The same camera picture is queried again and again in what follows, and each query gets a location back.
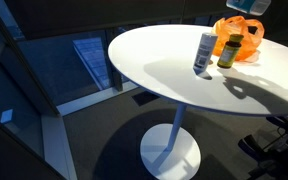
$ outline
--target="jar lid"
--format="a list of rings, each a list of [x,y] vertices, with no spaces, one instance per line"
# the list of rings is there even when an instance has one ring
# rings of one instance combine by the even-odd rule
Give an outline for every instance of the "jar lid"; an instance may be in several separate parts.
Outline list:
[[[231,34],[230,41],[239,43],[242,41],[243,38],[244,36],[242,34]]]

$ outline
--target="plastic bag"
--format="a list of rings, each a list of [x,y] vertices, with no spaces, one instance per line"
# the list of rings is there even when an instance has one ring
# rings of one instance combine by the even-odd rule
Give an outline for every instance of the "plastic bag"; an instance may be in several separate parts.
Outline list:
[[[248,30],[249,26],[257,28],[254,34]],[[218,35],[213,54],[220,56],[225,43],[229,40],[231,34],[242,34],[244,36],[236,59],[243,61],[256,52],[256,48],[261,44],[264,36],[264,27],[262,23],[256,19],[245,20],[243,16],[234,16],[225,20],[218,20],[212,29],[212,32]]]

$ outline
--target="floor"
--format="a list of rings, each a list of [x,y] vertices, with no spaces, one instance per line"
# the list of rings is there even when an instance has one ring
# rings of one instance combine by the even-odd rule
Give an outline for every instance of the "floor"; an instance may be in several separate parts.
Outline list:
[[[78,179],[154,179],[140,157],[141,138],[154,125],[172,123],[176,104],[158,98],[139,105],[132,97],[141,92],[135,89],[64,116]],[[190,107],[182,128],[195,138],[202,155],[193,179],[247,179],[256,162],[239,149],[238,141],[253,134],[264,146],[277,135],[264,118]]]

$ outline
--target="table leg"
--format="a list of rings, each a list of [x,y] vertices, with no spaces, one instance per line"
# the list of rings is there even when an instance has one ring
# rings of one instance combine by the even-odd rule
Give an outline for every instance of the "table leg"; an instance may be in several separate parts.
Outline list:
[[[201,154],[196,141],[180,127],[185,109],[186,105],[179,104],[173,125],[156,125],[142,138],[142,161],[157,179],[191,179],[200,166]]]

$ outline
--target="table pedestal base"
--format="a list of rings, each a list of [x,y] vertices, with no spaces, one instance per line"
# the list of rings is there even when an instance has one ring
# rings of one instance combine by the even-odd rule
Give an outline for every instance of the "table pedestal base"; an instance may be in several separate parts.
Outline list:
[[[168,150],[172,124],[150,128],[141,141],[141,157],[148,171],[158,179],[191,179],[200,162],[200,149],[194,138],[179,128],[172,150]]]

